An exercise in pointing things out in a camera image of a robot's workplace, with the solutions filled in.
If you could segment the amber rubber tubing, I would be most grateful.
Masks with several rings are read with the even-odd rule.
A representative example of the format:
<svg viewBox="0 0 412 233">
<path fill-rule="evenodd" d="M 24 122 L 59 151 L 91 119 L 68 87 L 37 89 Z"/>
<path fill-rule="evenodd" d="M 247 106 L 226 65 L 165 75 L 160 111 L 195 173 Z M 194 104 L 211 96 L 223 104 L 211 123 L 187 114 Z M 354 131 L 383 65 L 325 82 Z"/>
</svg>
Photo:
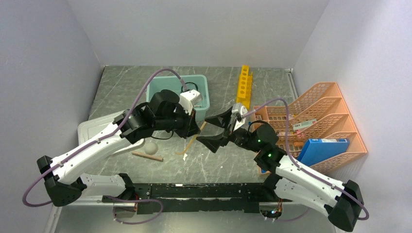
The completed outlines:
<svg viewBox="0 0 412 233">
<path fill-rule="evenodd" d="M 200 131 L 202 131 L 202 130 L 204 129 L 204 127 L 206 126 L 206 124 L 207 124 L 207 123 L 206 123 L 205 121 L 202 123 L 202 125 L 201 125 L 201 127 L 200 127 Z M 189 150 L 189 148 L 191 147 L 191 145 L 193 144 L 193 142 L 195 141 L 195 139 L 197 138 L 197 136 L 199 136 L 199 133 L 196 134 L 196 135 L 194 135 L 194 136 L 192 137 L 192 139 L 187 143 L 186 147 L 184 148 L 184 150 L 183 150 L 182 152 L 175 152 L 175 154 L 176 154 L 176 155 L 184 155 L 184 154 Z"/>
</svg>

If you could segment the black wire ring stand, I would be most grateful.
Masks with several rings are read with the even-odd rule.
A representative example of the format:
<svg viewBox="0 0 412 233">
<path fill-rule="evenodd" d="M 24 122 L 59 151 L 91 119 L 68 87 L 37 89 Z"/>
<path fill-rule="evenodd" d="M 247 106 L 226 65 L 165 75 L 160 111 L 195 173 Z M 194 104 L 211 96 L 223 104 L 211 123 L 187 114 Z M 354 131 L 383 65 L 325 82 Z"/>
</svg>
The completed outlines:
<svg viewBox="0 0 412 233">
<path fill-rule="evenodd" d="M 196 91 L 198 91 L 198 90 L 199 90 L 199 87 L 198 87 L 198 85 L 197 85 L 196 83 L 194 83 L 194 82 L 187 82 L 187 83 L 185 83 L 185 85 L 183 85 L 183 86 L 181 87 L 180 93 L 184 93 L 184 92 L 187 92 L 187 91 L 190 91 L 190 90 L 196 90 Z"/>
</svg>

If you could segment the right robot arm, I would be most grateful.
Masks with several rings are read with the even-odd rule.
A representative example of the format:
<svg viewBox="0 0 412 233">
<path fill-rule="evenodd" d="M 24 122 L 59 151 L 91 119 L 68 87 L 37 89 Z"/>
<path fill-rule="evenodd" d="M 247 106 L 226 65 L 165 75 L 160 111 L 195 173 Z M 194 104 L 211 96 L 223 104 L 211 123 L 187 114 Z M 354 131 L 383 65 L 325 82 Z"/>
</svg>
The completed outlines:
<svg viewBox="0 0 412 233">
<path fill-rule="evenodd" d="M 215 153 L 229 142 L 256 153 L 254 161 L 270 172 L 262 184 L 262 195 L 268 201 L 287 199 L 307 206 L 325 215 L 335 227 L 352 232 L 359 220 L 364 201 L 359 185 L 348 180 L 342 182 L 321 174 L 291 157 L 276 145 L 279 140 L 275 130 L 266 122 L 254 131 L 243 128 L 246 123 L 242 113 L 245 107 L 229 110 L 205 122 L 223 129 L 216 136 L 199 136 L 197 140 Z"/>
</svg>

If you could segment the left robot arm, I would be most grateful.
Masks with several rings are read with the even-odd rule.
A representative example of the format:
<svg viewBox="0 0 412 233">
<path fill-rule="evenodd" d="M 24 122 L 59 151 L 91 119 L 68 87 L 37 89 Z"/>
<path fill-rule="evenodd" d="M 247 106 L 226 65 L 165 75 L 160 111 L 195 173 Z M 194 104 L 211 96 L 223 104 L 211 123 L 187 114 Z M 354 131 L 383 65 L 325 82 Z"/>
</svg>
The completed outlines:
<svg viewBox="0 0 412 233">
<path fill-rule="evenodd" d="M 181 138 L 198 134 L 194 106 L 201 100 L 196 90 L 181 94 L 162 90 L 149 102 L 125 110 L 100 133 L 66 154 L 39 158 L 37 165 L 51 202 L 61 207 L 80 197 L 98 195 L 130 201 L 135 187 L 127 174 L 96 176 L 86 174 L 86 170 L 121 149 L 142 146 L 156 131 L 172 132 Z"/>
</svg>

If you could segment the mint green plastic bin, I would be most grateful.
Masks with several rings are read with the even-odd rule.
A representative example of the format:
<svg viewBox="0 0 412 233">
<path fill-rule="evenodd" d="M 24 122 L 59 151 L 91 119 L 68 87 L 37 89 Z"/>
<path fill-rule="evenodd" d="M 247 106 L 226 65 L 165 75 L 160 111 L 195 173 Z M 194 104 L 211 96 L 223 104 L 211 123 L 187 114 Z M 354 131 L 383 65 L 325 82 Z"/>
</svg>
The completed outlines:
<svg viewBox="0 0 412 233">
<path fill-rule="evenodd" d="M 206 113 L 210 108 L 206 77 L 204 75 L 182 75 L 181 77 L 190 90 L 197 90 L 202 96 L 202 100 L 194 105 L 194 109 L 196 110 L 195 120 L 204 121 Z M 154 77 L 146 90 L 146 102 L 149 102 L 156 92 L 160 92 L 163 89 L 171 90 L 179 95 L 182 87 L 180 81 L 174 75 Z"/>
</svg>

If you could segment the white round watch glass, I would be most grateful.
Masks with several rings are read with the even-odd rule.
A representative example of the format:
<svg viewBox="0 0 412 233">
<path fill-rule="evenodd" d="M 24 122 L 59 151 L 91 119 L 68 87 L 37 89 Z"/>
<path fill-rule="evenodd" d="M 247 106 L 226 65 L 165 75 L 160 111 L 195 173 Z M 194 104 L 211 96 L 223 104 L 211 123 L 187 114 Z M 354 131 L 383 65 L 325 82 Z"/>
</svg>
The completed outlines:
<svg viewBox="0 0 412 233">
<path fill-rule="evenodd" d="M 155 155 L 158 152 L 158 145 L 154 142 L 148 142 L 144 146 L 144 152 L 147 155 Z"/>
</svg>

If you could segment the yellow test tube rack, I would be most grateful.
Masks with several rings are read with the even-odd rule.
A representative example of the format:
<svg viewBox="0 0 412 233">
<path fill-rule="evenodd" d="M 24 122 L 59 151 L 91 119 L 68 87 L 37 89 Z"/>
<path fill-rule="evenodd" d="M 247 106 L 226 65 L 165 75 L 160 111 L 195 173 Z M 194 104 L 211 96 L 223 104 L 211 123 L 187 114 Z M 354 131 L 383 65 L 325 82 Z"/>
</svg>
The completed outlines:
<svg viewBox="0 0 412 233">
<path fill-rule="evenodd" d="M 252 82 L 253 73 L 250 71 L 249 66 L 243 65 L 239 75 L 236 102 L 242 103 L 247 110 L 250 109 Z"/>
</svg>

